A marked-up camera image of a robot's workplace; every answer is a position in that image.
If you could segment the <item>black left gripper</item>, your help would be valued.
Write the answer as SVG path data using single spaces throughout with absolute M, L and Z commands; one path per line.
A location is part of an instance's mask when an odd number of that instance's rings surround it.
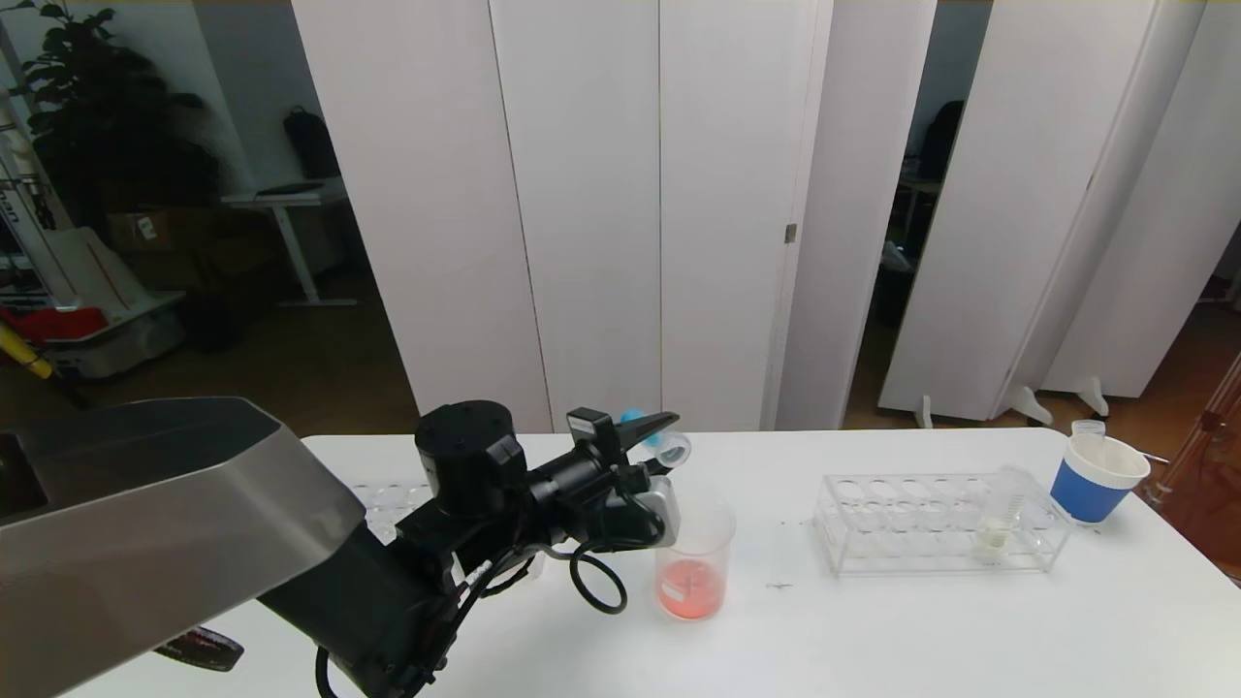
M 620 479 L 628 460 L 625 451 L 647 446 L 652 455 L 680 448 L 678 433 L 668 433 L 680 416 L 674 412 L 620 415 L 616 424 L 608 414 L 594 409 L 575 409 L 567 414 L 572 447 L 527 473 L 527 487 L 535 502 L 592 502 L 604 496 Z M 643 460 L 648 476 L 668 476 L 671 465 Z

